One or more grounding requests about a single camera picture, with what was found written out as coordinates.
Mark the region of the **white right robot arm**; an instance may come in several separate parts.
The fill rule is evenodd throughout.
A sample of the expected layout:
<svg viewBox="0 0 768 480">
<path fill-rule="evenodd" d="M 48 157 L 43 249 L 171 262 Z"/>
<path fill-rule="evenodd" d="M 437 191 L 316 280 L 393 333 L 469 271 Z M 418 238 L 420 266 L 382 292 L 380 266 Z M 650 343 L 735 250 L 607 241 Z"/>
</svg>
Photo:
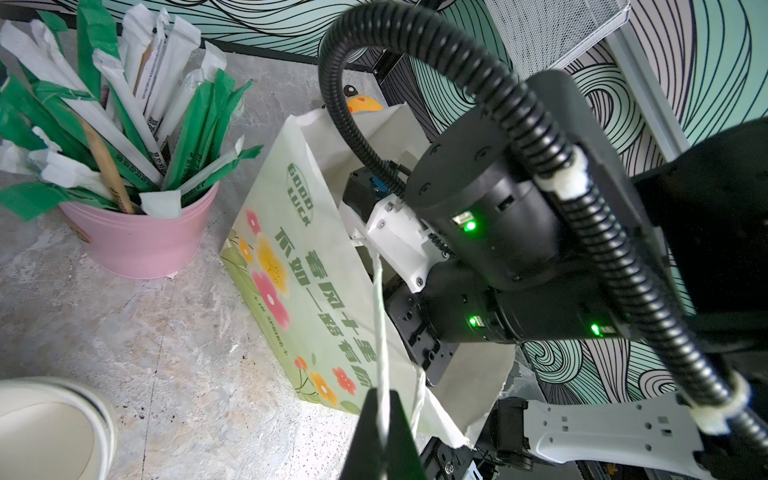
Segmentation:
<svg viewBox="0 0 768 480">
<path fill-rule="evenodd" d="M 413 170 L 381 159 L 345 106 L 342 72 L 364 47 L 416 58 L 475 100 Z M 448 253 L 388 312 L 450 344 L 634 339 L 662 364 L 641 386 L 676 387 L 658 419 L 640 400 L 501 401 L 481 437 L 494 461 L 766 477 L 765 121 L 632 180 L 565 73 L 521 81 L 433 11 L 390 1 L 331 24 L 319 81 L 351 151 Z"/>
</svg>

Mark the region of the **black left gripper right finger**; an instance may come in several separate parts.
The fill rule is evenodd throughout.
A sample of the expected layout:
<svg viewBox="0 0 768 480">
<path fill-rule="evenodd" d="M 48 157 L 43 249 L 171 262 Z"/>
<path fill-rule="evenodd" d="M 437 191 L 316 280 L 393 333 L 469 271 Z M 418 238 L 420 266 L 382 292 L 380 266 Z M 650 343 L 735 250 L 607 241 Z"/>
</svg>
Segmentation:
<svg viewBox="0 0 768 480">
<path fill-rule="evenodd" d="M 398 393 L 389 393 L 390 413 L 383 466 L 389 480 L 425 480 L 426 475 Z"/>
</svg>

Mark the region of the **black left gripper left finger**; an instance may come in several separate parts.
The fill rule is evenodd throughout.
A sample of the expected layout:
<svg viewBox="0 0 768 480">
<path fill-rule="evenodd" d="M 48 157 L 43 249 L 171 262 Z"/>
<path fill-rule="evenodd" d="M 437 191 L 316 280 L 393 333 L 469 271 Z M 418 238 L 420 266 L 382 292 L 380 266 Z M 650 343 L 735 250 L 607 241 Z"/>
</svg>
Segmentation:
<svg viewBox="0 0 768 480">
<path fill-rule="evenodd" d="M 384 478 L 384 449 L 377 414 L 377 390 L 368 391 L 341 471 L 340 480 L 380 480 Z"/>
</svg>

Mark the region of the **white paper takeout bag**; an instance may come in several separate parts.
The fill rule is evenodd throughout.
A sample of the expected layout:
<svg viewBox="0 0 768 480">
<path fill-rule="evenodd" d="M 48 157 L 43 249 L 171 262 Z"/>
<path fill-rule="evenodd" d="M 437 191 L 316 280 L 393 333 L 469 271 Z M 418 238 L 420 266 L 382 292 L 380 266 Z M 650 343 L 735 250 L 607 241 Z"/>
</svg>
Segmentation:
<svg viewBox="0 0 768 480">
<path fill-rule="evenodd" d="M 339 211 L 358 160 L 317 109 L 283 124 L 221 251 L 224 264 L 303 401 L 359 414 L 378 383 L 374 285 L 363 247 L 406 234 L 364 224 L 349 235 Z M 420 433 L 474 445 L 513 365 L 511 346 L 462 346 L 426 388 L 394 326 L 390 386 Z M 421 410 L 416 394 L 426 396 Z"/>
</svg>

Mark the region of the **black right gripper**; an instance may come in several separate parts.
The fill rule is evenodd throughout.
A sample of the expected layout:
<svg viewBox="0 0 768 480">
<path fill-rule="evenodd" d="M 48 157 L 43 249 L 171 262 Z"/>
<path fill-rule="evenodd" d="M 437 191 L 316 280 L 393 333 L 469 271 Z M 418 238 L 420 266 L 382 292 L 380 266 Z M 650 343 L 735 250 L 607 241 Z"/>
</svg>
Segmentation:
<svg viewBox="0 0 768 480">
<path fill-rule="evenodd" d="M 418 293 L 404 280 L 391 279 L 384 300 L 410 359 L 424 370 L 430 387 L 438 385 L 460 344 L 516 341 L 497 291 L 457 259 L 433 266 Z"/>
</svg>

